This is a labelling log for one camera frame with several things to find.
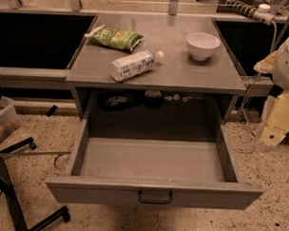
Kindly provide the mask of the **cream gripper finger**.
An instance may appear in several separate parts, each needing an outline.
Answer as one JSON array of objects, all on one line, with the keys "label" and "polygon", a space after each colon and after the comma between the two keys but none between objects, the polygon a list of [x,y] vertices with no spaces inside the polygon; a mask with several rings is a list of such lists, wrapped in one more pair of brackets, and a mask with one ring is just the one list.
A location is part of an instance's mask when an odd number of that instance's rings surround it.
[{"label": "cream gripper finger", "polygon": [[276,55],[276,51],[271,52],[264,59],[254,65],[254,70],[258,73],[263,74],[271,73],[274,69]]},{"label": "cream gripper finger", "polygon": [[268,152],[280,144],[289,133],[289,91],[279,96],[269,95],[261,114],[256,149]]}]

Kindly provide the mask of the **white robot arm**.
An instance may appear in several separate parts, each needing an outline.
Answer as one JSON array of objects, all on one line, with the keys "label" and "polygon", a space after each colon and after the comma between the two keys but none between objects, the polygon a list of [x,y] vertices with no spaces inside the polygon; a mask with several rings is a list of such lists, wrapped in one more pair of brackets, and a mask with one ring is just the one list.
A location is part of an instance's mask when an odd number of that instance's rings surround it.
[{"label": "white robot arm", "polygon": [[271,73],[273,83],[282,88],[280,95],[269,96],[263,105],[256,148],[259,152],[267,152],[289,133],[289,37],[276,51],[256,63],[254,70]]}]

